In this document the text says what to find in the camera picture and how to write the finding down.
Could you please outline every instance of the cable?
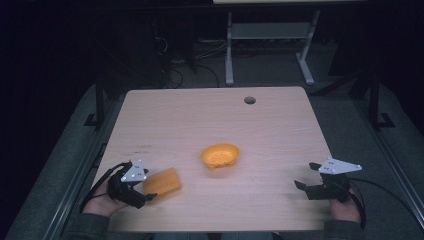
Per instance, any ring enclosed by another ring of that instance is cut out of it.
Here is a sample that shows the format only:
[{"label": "cable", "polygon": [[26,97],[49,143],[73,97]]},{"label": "cable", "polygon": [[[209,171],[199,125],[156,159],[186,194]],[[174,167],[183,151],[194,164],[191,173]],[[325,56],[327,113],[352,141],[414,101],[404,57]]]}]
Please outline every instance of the cable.
[{"label": "cable", "polygon": [[109,193],[113,193],[113,192],[115,192],[116,190],[118,190],[118,189],[113,189],[112,191],[105,192],[105,193],[102,193],[102,194],[99,194],[99,195],[96,195],[96,196],[92,196],[90,199],[93,199],[93,198],[96,198],[96,197],[101,197],[101,196],[107,195],[107,194],[109,194]]},{"label": "cable", "polygon": [[256,57],[260,54],[257,47],[252,46],[250,41],[244,41],[240,44],[237,44],[233,47],[233,58],[252,58]]},{"label": "cable", "polygon": [[226,42],[226,40],[196,40],[196,42],[208,46],[217,46],[219,44],[222,44],[223,42]]},{"label": "cable", "polygon": [[350,198],[353,200],[353,202],[355,202],[356,206],[358,207],[359,216],[361,218],[361,223],[360,223],[361,228],[365,229],[365,226],[367,225],[367,215],[366,215],[366,211],[365,211],[364,202],[362,201],[362,203],[361,203],[359,201],[358,197],[356,197],[355,194],[351,193],[349,190],[346,190],[344,187],[342,187],[338,183],[330,182],[330,184],[340,188],[343,192],[345,192],[346,195],[350,196]]},{"label": "cable", "polygon": [[94,41],[97,43],[97,46],[99,46],[109,57],[111,57],[113,60],[115,60],[117,63],[119,63],[122,67],[124,67],[126,70],[134,74],[137,78],[143,79],[138,73],[136,73],[134,70],[132,70],[130,67],[128,67],[125,63],[123,63],[119,58],[117,58],[115,55],[113,55],[109,50],[106,49],[103,44],[97,40],[96,37],[94,37]]},{"label": "cable", "polygon": [[174,71],[174,72],[176,72],[177,74],[179,74],[180,75],[180,77],[181,77],[181,80],[180,80],[180,82],[177,84],[177,86],[173,86],[172,84],[174,83],[174,81],[172,81],[171,79],[170,79],[170,81],[168,82],[168,86],[169,86],[169,83],[171,83],[171,86],[172,86],[172,88],[174,88],[174,89],[177,89],[177,88],[179,88],[179,87],[181,87],[182,86],[182,84],[183,84],[183,81],[184,81],[184,76],[183,76],[183,74],[180,72],[180,71],[178,71],[178,70],[175,70],[175,69],[173,69],[173,68],[171,68],[171,69],[169,69],[169,70],[171,70],[171,71]]},{"label": "cable", "polygon": [[386,193],[390,194],[392,197],[394,197],[396,200],[398,200],[405,207],[405,209],[408,211],[408,213],[411,214],[412,218],[418,223],[418,225],[421,226],[421,224],[418,221],[418,219],[415,218],[415,214],[412,212],[411,208],[402,199],[400,199],[400,197],[396,196],[394,193],[392,193],[387,188],[385,188],[385,187],[383,187],[383,186],[381,186],[381,185],[379,185],[377,183],[371,182],[369,180],[364,180],[364,179],[359,179],[359,178],[349,178],[349,180],[368,183],[368,184],[371,184],[371,185],[373,185],[373,186],[375,186],[375,187],[377,187],[377,188],[379,188],[381,190],[384,190]]},{"label": "cable", "polygon": [[91,188],[91,190],[88,192],[88,194],[85,196],[84,200],[81,203],[80,206],[80,212],[84,210],[85,205],[87,204],[90,199],[93,198],[93,194],[96,192],[96,190],[100,187],[100,185],[112,174],[113,171],[115,171],[119,167],[124,167],[125,163],[120,163],[116,165],[115,167],[107,170],[107,172],[97,181],[96,184]]},{"label": "cable", "polygon": [[[238,40],[233,41],[231,43],[231,46],[234,45],[236,42],[238,42]],[[220,53],[220,52],[226,50],[226,48],[225,48],[226,46],[227,46],[227,43],[226,43],[226,41],[224,41],[224,44],[223,45],[221,45],[221,46],[219,46],[219,47],[217,47],[217,48],[215,48],[213,50],[209,50],[209,51],[207,51],[205,53],[201,53],[201,54],[195,56],[194,59],[198,60],[198,59],[202,59],[202,58],[207,58],[207,57],[210,57],[210,56],[215,55],[217,53]],[[171,62],[174,63],[174,64],[185,63],[184,60],[172,60]]]},{"label": "cable", "polygon": [[156,40],[162,40],[162,41],[164,41],[165,42],[165,48],[162,50],[162,52],[163,53],[165,53],[166,52],[166,50],[168,50],[168,47],[169,47],[169,45],[168,45],[168,41],[166,41],[166,39],[165,38],[163,38],[163,37],[156,37]]},{"label": "cable", "polygon": [[[232,41],[232,43],[231,43],[231,46],[233,46],[234,45],[234,53],[233,53],[233,57],[234,58],[252,58],[252,57],[255,57],[255,56],[258,56],[260,53],[259,53],[259,50],[256,48],[256,47],[252,47],[252,46],[246,46],[246,50],[244,51],[244,52],[246,52],[246,53],[248,53],[249,52],[249,48],[253,48],[254,50],[256,50],[256,52],[254,52],[254,53],[251,53],[251,54],[246,54],[246,56],[243,56],[243,54],[241,53],[237,53],[236,51],[237,51],[237,49],[239,48],[239,47],[237,47],[237,46],[235,46],[235,44],[238,42],[239,40],[235,40],[235,41]],[[220,46],[220,47],[218,47],[218,48],[216,48],[215,50],[211,50],[211,51],[209,51],[209,52],[206,52],[206,53],[202,53],[202,54],[200,54],[200,55],[198,55],[198,56],[196,56],[195,57],[195,59],[202,59],[202,58],[207,58],[207,57],[210,57],[210,56],[212,56],[212,55],[215,55],[215,54],[217,54],[217,53],[220,53],[220,52],[222,52],[223,50],[225,50],[224,49],[224,47],[226,47],[227,46],[227,44],[226,43],[224,43],[222,46]]]},{"label": "cable", "polygon": [[215,79],[216,79],[216,87],[217,88],[219,88],[219,78],[218,78],[218,75],[216,75],[216,73],[212,70],[212,69],[210,69],[210,68],[208,68],[208,67],[206,67],[206,66],[203,66],[203,65],[195,65],[196,67],[200,67],[200,68],[204,68],[204,69],[207,69],[207,70],[209,70],[214,76],[215,76]]},{"label": "cable", "polygon": [[358,186],[356,186],[356,184],[354,184],[353,182],[349,182],[349,184],[351,187],[353,187],[353,192],[359,195],[359,199],[361,200],[362,207],[364,208],[364,211],[366,211],[364,195],[362,195],[361,190],[359,190]]}]

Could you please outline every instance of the hand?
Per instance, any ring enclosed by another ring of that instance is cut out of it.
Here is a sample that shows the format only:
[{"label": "hand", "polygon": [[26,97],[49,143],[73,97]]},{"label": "hand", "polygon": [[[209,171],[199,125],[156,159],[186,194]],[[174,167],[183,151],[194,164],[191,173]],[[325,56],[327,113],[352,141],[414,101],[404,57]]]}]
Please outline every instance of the hand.
[{"label": "hand", "polygon": [[[107,184],[108,179],[104,181],[100,187],[94,193],[94,196],[107,193]],[[118,200],[113,200],[109,197],[108,194],[104,194],[98,197],[94,197],[87,202],[84,207],[83,213],[93,213],[97,215],[102,215],[105,217],[111,217],[118,210],[128,206],[126,203],[123,203]]]},{"label": "hand", "polygon": [[356,203],[350,196],[346,202],[339,202],[337,199],[330,199],[331,216],[335,220],[344,220],[361,223],[361,215]]}]

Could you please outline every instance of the orange object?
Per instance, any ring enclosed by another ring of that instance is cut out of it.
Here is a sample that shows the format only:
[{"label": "orange object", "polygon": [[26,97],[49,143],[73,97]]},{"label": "orange object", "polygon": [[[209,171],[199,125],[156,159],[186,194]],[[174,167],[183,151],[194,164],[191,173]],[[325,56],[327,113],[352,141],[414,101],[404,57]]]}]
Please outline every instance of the orange object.
[{"label": "orange object", "polygon": [[157,193],[157,197],[165,196],[169,193],[181,189],[181,183],[174,168],[149,176],[143,182],[144,193]]},{"label": "orange object", "polygon": [[202,152],[202,160],[209,170],[219,167],[233,166],[239,154],[239,149],[229,143],[215,144]]}]

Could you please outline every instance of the dark background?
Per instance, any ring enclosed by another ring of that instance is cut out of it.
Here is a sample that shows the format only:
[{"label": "dark background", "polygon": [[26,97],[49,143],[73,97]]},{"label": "dark background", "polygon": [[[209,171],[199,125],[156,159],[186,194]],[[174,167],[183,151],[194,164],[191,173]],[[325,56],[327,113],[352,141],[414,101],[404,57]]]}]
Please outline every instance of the dark background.
[{"label": "dark background", "polygon": [[[323,11],[314,41],[339,42],[331,74],[346,75],[364,63],[375,65],[381,82],[395,92],[424,133],[424,9],[420,1],[383,2],[374,1],[376,5],[365,9]],[[157,1],[145,3],[154,6]],[[0,4],[3,238],[78,101],[99,75],[105,77],[112,98],[131,88],[160,88],[166,76],[157,64],[166,68],[169,59],[156,59],[155,49],[150,49],[153,55],[146,53],[140,42],[160,33],[190,61],[190,46],[198,37],[225,39],[226,13],[110,15],[97,11],[105,6],[103,1]],[[299,16],[289,13],[284,16]],[[252,16],[281,17],[278,11],[242,14],[246,20]],[[157,64],[146,62],[149,58]]]}]

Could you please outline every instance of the metal frame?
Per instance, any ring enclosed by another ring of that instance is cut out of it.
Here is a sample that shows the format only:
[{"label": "metal frame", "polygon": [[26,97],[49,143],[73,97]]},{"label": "metal frame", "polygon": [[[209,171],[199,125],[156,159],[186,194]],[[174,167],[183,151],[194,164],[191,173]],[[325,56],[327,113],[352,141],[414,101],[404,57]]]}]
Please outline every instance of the metal frame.
[{"label": "metal frame", "polygon": [[105,106],[103,102],[103,81],[102,76],[99,76],[96,80],[96,114],[88,115],[85,120],[84,126],[95,126],[96,131],[100,129],[105,118]]},{"label": "metal frame", "polygon": [[78,193],[84,184],[85,176],[91,170],[93,159],[97,159],[99,152],[104,149],[105,144],[103,140],[107,137],[107,134],[110,134],[105,129],[114,124],[114,119],[111,118],[110,113],[116,107],[117,103],[110,101],[106,108],[106,117],[104,118],[103,124],[96,125],[96,127],[99,126],[99,129],[93,132],[90,143],[87,146],[87,150],[81,158],[77,170],[75,171],[65,194],[57,206],[54,217],[52,218],[43,239],[59,239],[63,227],[65,226],[66,219],[71,214],[72,208],[77,201]]},{"label": "metal frame", "polygon": [[305,39],[302,51],[296,53],[297,61],[308,85],[315,84],[306,63],[306,56],[315,33],[320,11],[316,10],[310,22],[297,23],[233,23],[232,13],[228,13],[227,55],[225,57],[225,83],[234,85],[233,62],[231,57],[233,39]]},{"label": "metal frame", "polygon": [[[361,113],[363,121],[367,122],[369,120],[369,112],[365,105],[356,102],[355,107],[357,108],[358,112]],[[381,149],[381,152],[384,154],[387,163],[390,165],[395,175],[395,180],[398,184],[399,190],[411,208],[411,211],[414,214],[419,227],[421,230],[424,230],[424,202],[421,200],[402,166],[399,164],[399,159],[396,158],[395,154],[390,149],[389,144],[381,134],[380,130],[376,129],[375,126],[370,124],[365,124],[365,126],[367,126],[368,131],[372,134],[374,140]]]}]

